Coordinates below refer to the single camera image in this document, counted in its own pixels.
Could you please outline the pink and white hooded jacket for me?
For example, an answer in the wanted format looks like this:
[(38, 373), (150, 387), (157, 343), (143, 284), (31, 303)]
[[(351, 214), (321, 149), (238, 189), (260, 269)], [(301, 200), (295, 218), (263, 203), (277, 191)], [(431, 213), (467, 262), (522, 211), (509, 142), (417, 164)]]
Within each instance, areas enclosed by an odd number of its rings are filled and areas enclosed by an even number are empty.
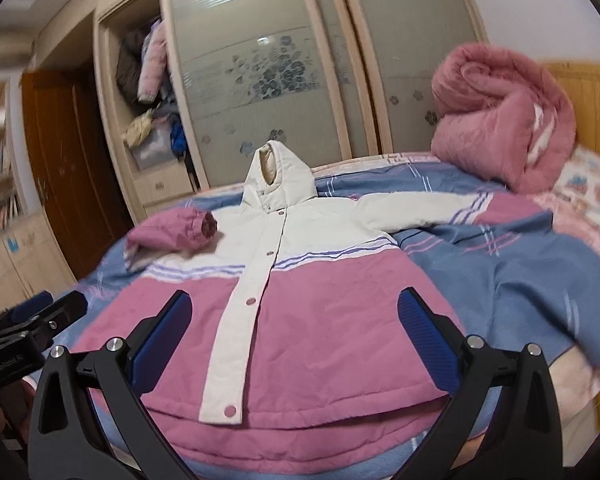
[(151, 263), (94, 319), (80, 351), (126, 336), (177, 290), (193, 318), (149, 414), (206, 479), (336, 474), (418, 445), (443, 396), (396, 314), (416, 287), (456, 311), (394, 234), (498, 226), (535, 214), (503, 191), (319, 196), (302, 160), (275, 141), (256, 151), (242, 200), (215, 211), (218, 238)]

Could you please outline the bookshelf cabinet with drawers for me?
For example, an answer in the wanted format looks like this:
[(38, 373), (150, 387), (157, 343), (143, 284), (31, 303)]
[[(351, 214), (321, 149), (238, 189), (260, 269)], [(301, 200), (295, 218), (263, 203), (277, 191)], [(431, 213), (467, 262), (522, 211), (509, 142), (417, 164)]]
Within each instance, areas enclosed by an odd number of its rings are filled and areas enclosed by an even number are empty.
[(24, 199), (8, 97), (9, 82), (0, 79), (0, 313), (43, 290), (57, 296), (76, 282), (46, 214)]

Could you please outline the brown wooden door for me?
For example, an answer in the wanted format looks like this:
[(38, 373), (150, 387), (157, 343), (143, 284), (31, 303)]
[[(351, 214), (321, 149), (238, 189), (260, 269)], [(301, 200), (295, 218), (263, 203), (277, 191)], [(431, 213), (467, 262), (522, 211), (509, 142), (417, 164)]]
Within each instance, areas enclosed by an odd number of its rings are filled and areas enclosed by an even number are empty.
[(25, 72), (20, 89), (38, 199), (80, 280), (133, 226), (100, 117), (94, 67)]

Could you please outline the translucent storage box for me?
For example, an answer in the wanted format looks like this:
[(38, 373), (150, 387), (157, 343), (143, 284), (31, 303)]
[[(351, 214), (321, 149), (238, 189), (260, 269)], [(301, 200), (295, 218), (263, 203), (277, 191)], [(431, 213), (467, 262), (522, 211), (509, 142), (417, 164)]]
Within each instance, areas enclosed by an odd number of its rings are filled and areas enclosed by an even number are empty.
[(157, 129), (151, 129), (147, 138), (139, 146), (130, 148), (130, 153), (140, 171), (174, 160), (170, 125), (166, 124)]

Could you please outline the beige bag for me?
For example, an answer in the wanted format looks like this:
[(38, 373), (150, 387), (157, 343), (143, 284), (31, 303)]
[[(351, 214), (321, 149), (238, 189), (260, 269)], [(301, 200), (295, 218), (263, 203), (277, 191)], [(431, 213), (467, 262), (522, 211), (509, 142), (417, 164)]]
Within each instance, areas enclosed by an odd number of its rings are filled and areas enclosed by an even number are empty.
[(137, 148), (149, 136), (152, 129), (154, 110), (150, 108), (146, 113), (135, 117), (122, 133), (123, 143), (128, 148)]

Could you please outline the blue garment in wardrobe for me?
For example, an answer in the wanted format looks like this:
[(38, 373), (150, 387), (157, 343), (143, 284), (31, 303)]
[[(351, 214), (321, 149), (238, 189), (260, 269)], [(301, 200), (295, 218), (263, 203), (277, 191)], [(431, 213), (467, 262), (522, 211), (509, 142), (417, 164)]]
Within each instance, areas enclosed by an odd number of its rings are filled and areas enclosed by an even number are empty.
[(175, 158), (182, 159), (185, 157), (188, 145), (183, 125), (180, 122), (174, 122), (171, 125), (170, 144)]

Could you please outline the hanging dark jacket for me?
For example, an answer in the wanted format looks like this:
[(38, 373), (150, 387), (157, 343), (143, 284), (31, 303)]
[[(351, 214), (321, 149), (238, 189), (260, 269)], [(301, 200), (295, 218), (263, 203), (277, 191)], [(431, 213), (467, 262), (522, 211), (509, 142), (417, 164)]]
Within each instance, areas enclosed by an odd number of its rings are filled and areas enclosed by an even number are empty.
[(144, 40), (145, 35), (141, 29), (132, 30), (123, 37), (119, 49), (116, 83), (122, 98), (132, 106), (138, 103), (137, 91)]

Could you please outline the floral pillow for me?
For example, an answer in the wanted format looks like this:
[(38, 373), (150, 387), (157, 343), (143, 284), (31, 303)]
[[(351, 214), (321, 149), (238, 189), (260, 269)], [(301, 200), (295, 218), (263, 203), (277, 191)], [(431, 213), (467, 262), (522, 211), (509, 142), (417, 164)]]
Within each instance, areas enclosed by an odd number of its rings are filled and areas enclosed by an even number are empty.
[(600, 231), (600, 155), (577, 145), (553, 191)]

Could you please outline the hanging pink puffer jacket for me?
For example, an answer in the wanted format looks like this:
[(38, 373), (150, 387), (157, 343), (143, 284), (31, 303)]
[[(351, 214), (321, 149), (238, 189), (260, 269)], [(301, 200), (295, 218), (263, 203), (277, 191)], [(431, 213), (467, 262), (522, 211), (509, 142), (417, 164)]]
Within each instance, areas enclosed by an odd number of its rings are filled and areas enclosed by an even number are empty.
[(158, 21), (145, 41), (146, 49), (142, 54), (140, 79), (138, 80), (137, 99), (141, 103), (155, 102), (160, 91), (168, 54), (166, 50), (166, 25)]

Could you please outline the wardrobe with glass sliding doors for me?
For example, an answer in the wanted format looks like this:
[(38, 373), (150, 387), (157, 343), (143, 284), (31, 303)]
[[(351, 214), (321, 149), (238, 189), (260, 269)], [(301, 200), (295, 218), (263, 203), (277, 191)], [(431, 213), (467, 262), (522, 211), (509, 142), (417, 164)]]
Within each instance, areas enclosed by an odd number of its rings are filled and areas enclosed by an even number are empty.
[[(166, 25), (168, 64), (155, 102), (129, 105), (116, 83), (123, 37)], [(268, 140), (318, 167), (425, 151), (437, 114), (434, 70), (486, 39), (475, 0), (98, 0), (94, 67), (102, 121), (134, 220), (240, 182)], [(184, 158), (137, 169), (122, 133), (154, 110), (180, 122)]]

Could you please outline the rolled pink quilt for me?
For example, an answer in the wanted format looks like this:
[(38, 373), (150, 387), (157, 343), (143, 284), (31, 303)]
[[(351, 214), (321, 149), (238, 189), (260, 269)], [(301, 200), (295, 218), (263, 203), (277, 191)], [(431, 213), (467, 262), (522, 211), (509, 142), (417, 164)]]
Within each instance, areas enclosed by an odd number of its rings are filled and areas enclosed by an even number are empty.
[(490, 44), (454, 48), (431, 79), (434, 156), (522, 194), (550, 190), (576, 143), (567, 93), (542, 65)]

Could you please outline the wooden headboard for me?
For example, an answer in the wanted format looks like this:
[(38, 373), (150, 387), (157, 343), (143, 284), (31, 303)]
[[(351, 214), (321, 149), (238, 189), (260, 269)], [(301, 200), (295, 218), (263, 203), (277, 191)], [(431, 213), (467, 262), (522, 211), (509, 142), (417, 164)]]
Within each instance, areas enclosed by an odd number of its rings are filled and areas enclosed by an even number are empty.
[(564, 88), (577, 121), (577, 144), (600, 155), (600, 63), (548, 62), (545, 67)]

